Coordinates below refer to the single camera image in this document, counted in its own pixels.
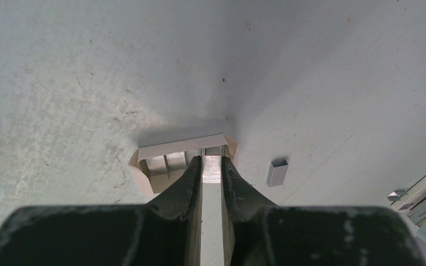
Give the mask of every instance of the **gray block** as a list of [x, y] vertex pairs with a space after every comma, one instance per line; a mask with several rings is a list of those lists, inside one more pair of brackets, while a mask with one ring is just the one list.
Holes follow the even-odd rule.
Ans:
[[275, 187], [283, 184], [286, 171], [288, 170], [288, 162], [285, 159], [274, 160], [270, 163], [268, 169], [267, 185]]

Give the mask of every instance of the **cardboard piece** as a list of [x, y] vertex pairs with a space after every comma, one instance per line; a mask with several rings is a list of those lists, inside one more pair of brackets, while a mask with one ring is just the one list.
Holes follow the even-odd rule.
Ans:
[[238, 149], [238, 143], [225, 134], [219, 134], [198, 139], [184, 140], [139, 148], [132, 155], [128, 162], [131, 176], [133, 177], [138, 190], [145, 195], [161, 193], [175, 181], [177, 181], [184, 170], [170, 171], [169, 174], [149, 176], [148, 169], [141, 163], [142, 160], [173, 154], [174, 152], [184, 152], [189, 150], [205, 149], [225, 145], [226, 154], [236, 164], [234, 158]]

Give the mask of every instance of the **beige box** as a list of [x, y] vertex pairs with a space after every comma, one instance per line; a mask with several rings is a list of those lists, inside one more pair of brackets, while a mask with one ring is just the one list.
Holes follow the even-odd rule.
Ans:
[[139, 148], [128, 162], [128, 168], [138, 190], [145, 195], [154, 195], [177, 181], [184, 173], [189, 159], [201, 155], [198, 151], [213, 151], [214, 147], [221, 146], [225, 147], [224, 154], [235, 162], [238, 143], [225, 134], [219, 134]]

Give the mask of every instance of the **concrete floor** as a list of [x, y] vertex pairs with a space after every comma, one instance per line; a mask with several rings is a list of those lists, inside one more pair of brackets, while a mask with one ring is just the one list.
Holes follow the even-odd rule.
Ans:
[[[221, 132], [276, 203], [387, 206], [426, 174], [426, 1], [0, 0], [0, 223], [146, 202], [124, 180], [138, 146]], [[221, 226], [203, 229], [220, 265]]]

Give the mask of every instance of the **small rectangular block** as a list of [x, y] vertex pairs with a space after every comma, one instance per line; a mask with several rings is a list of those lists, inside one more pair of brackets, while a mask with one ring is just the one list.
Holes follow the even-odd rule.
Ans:
[[267, 185], [275, 187], [283, 184], [286, 171], [288, 170], [288, 162], [285, 159], [274, 160], [270, 163], [268, 169]]

